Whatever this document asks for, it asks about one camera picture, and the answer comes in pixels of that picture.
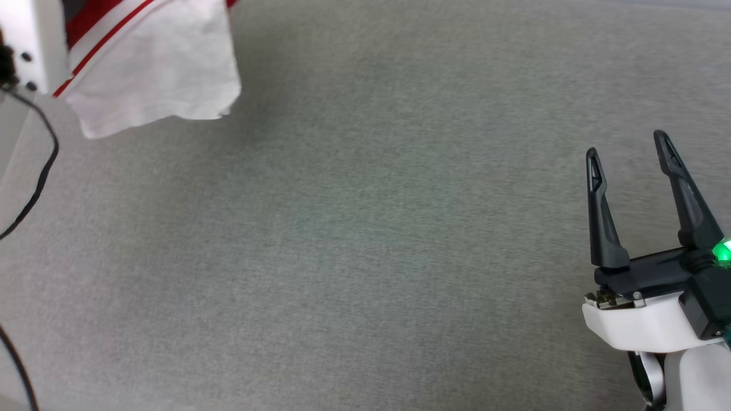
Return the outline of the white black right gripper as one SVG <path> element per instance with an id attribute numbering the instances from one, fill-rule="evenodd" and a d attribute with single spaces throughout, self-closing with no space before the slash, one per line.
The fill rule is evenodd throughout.
<path id="1" fill-rule="evenodd" d="M 724 234 L 669 135 L 656 130 L 653 138 L 661 170 L 673 190 L 678 240 L 686 249 L 629 257 L 614 226 L 600 157 L 595 148 L 588 149 L 588 229 L 598 291 L 585 296 L 583 317 L 588 328 L 612 348 L 674 353 L 723 339 L 698 339 L 680 297 L 690 276 L 681 258 L 688 249 L 713 249 Z"/>

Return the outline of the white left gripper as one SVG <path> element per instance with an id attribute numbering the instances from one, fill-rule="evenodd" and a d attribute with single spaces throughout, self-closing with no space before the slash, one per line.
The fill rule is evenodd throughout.
<path id="1" fill-rule="evenodd" d="M 69 77 L 65 0 L 0 0 L 0 87 L 48 95 Z"/>

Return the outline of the red white basketball jersey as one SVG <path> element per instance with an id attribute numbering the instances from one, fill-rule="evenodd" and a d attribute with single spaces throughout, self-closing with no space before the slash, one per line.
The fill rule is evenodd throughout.
<path id="1" fill-rule="evenodd" d="M 71 76 L 53 93 L 89 139 L 169 116 L 214 120 L 241 93 L 238 0 L 63 0 Z"/>

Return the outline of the grey fabric sofa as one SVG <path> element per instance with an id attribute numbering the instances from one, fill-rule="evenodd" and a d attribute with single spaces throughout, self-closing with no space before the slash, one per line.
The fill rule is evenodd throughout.
<path id="1" fill-rule="evenodd" d="M 678 245 L 653 131 L 731 234 L 731 2 L 240 0 L 224 119 L 60 141 L 0 241 L 40 408 L 640 411 L 587 330 L 585 152 Z"/>

